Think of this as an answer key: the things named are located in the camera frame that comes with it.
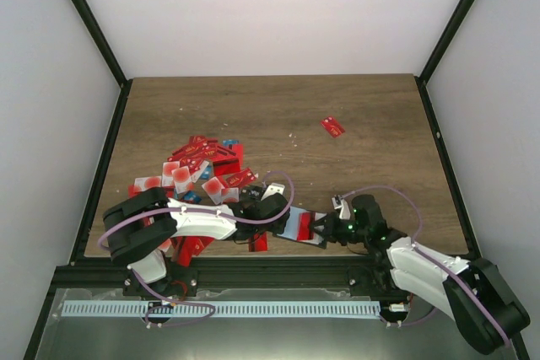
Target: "white cable tray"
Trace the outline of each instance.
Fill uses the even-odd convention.
[[[203,302],[216,307],[214,318],[349,318],[378,320],[381,305],[376,301],[222,301]],[[62,317],[138,318],[149,309],[148,301],[66,301]],[[208,308],[176,305],[156,309],[150,314],[174,318],[197,317],[209,312]]]

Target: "black metal frame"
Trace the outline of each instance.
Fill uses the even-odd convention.
[[[58,288],[123,288],[124,281],[127,278],[126,268],[113,266],[108,258],[85,257],[84,251],[111,160],[116,136],[122,122],[132,80],[128,81],[126,79],[86,0],[72,0],[72,2],[120,85],[121,93],[70,257],[71,266],[59,266],[54,273],[34,333],[30,339],[28,350],[24,356],[24,358],[28,359],[34,358],[37,353],[41,335],[51,310],[52,300]],[[460,0],[424,70],[419,77],[415,77],[462,231],[467,241],[468,259],[480,257],[480,250],[451,167],[444,140],[440,135],[435,113],[429,101],[426,84],[440,63],[473,2],[474,0]],[[371,258],[358,255],[307,258],[195,258],[191,267],[197,272],[197,286],[199,288],[348,288],[353,295],[371,296],[373,299],[380,301],[397,298],[394,293],[380,293],[374,290],[368,282],[362,282],[362,269],[372,265]],[[356,280],[356,283],[351,286],[350,280],[355,277],[359,278],[361,282]],[[513,339],[513,342],[518,357],[528,359],[529,356],[521,335],[518,334]]]

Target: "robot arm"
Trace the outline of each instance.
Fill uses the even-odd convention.
[[[259,193],[260,200],[216,207],[172,200],[161,188],[145,191],[105,212],[107,231],[127,218],[141,216],[109,235],[111,259],[118,266],[136,271],[148,284],[163,282],[168,266],[158,247],[169,238],[207,236],[245,240],[267,231],[282,234],[289,219],[289,212],[279,215],[288,203],[282,195],[283,190],[281,185],[270,185]],[[485,259],[467,261],[443,255],[416,242],[413,244],[405,233],[387,226],[371,195],[356,196],[352,200],[353,214],[343,198],[335,196],[332,203],[336,211],[311,223],[310,230],[325,242],[363,244],[375,259],[374,271],[380,273],[376,279],[385,284],[384,288],[413,293],[440,309],[456,322],[463,337],[479,352],[489,354],[502,346],[500,333],[464,289],[427,257],[467,284],[508,337],[529,325],[527,312],[491,262]],[[144,216],[144,212],[156,208],[164,208],[164,212]],[[167,212],[168,208],[176,211]],[[276,216],[278,218],[272,222],[261,223],[261,220]],[[251,223],[243,223],[242,218]]]

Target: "wooden table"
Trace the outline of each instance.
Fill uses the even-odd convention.
[[[346,133],[332,138],[325,132],[319,121],[327,116]],[[420,242],[445,253],[467,252],[413,75],[346,75],[135,79],[86,255],[107,255],[95,246],[103,211],[127,198],[136,177],[160,175],[170,151],[193,134],[240,139],[245,166],[261,177],[287,172],[296,187],[294,204],[306,209],[327,212],[337,193],[394,186],[423,214]],[[205,196],[201,183],[196,192]],[[392,227],[409,234],[417,228],[400,196],[372,194]],[[268,245],[268,252],[253,254],[246,245],[215,241],[203,255],[351,254],[336,244],[321,250],[270,235]]]

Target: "white wall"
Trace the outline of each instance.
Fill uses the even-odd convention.
[[[88,0],[131,77],[417,73],[458,0]]]
[[[0,357],[16,359],[73,247],[118,86],[69,0],[0,4]]]
[[[540,0],[477,0],[428,84],[480,248],[540,358]]]

